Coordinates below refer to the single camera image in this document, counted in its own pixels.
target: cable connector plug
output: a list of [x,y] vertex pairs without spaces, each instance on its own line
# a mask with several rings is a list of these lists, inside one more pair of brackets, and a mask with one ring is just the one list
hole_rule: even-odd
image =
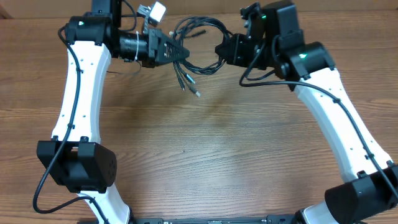
[[[182,32],[181,29],[180,29],[180,30],[177,30],[177,31],[175,32],[175,35],[179,35],[179,34],[181,34],[181,32]],[[169,35],[170,35],[170,36],[173,36],[173,35],[174,35],[174,31],[170,31],[170,32],[169,32]]]
[[200,93],[199,93],[199,91],[197,89],[195,89],[194,87],[192,87],[190,85],[188,86],[188,88],[189,88],[189,90],[191,90],[191,92],[193,94],[195,94],[197,97],[200,97]]
[[206,30],[201,30],[201,31],[199,31],[199,32],[197,32],[195,34],[192,34],[191,37],[198,37],[198,36],[200,36],[202,34],[206,34]]
[[180,84],[182,91],[185,91],[185,85],[184,85],[180,75],[177,75],[177,80],[178,80],[178,83]]
[[188,80],[188,82],[196,84],[195,80],[189,74],[185,73],[184,77]]

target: wood grain surface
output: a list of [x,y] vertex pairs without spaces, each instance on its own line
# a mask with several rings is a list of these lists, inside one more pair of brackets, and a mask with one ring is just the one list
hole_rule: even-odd
[[[184,16],[169,16],[169,32]],[[238,14],[214,15],[244,32]],[[370,132],[398,160],[398,13],[303,12],[307,42],[328,48]],[[39,215],[32,209],[44,167],[38,140],[50,138],[62,104],[66,19],[0,21],[0,223],[76,223],[93,218],[84,202]],[[126,26],[130,20],[123,21]],[[217,30],[187,41],[190,61],[216,60]],[[137,65],[113,59],[109,70]],[[318,124],[286,86],[241,88],[243,68],[195,77],[202,97],[182,92],[171,65],[106,77],[102,144],[118,157],[116,185],[137,217],[263,217],[294,213],[342,184]],[[264,72],[253,71],[252,75]],[[75,197],[49,178],[41,208]],[[369,223],[396,223],[398,210]]]

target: black bracket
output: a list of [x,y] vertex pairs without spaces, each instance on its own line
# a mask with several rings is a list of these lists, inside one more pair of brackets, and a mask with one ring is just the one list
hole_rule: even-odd
[[189,50],[166,36],[160,29],[148,31],[148,60],[143,67],[153,68],[189,57]]
[[115,27],[120,27],[122,23],[122,0],[93,0],[91,12],[86,16],[108,17],[112,20]]
[[[60,145],[60,141],[37,143],[37,157],[45,168]],[[116,155],[102,145],[95,142],[67,142],[50,175],[58,185],[66,186],[71,193],[82,190],[105,193],[106,188],[114,183],[116,169]]]
[[[390,166],[383,172],[398,190],[398,167]],[[325,201],[333,218],[341,224],[364,220],[398,203],[379,172],[327,190]]]

